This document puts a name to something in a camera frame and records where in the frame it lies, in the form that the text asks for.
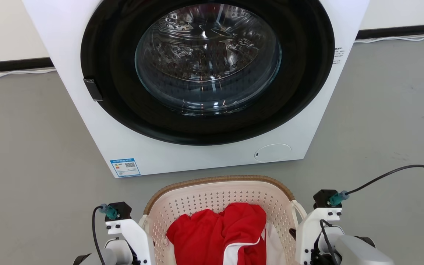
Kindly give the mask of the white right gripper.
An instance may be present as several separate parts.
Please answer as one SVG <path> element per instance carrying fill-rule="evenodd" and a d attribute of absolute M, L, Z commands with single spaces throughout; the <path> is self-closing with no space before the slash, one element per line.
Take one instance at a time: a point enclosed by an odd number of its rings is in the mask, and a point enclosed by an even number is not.
<path fill-rule="evenodd" d="M 311 261 L 311 249 L 321 233 L 320 220 L 338 221 L 341 212 L 342 208 L 317 208 L 306 215 L 296 229 L 289 229 L 289 234 L 296 240 L 295 259 L 300 265 Z"/>

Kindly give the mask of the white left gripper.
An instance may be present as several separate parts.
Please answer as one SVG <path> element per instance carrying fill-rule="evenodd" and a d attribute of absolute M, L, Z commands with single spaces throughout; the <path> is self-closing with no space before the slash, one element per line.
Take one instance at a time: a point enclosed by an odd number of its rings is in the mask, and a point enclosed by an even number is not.
<path fill-rule="evenodd" d="M 121 234 L 123 240 L 110 240 L 106 248 L 113 250 L 118 265 L 156 265 L 153 239 L 133 219 L 106 219 L 108 234 Z"/>

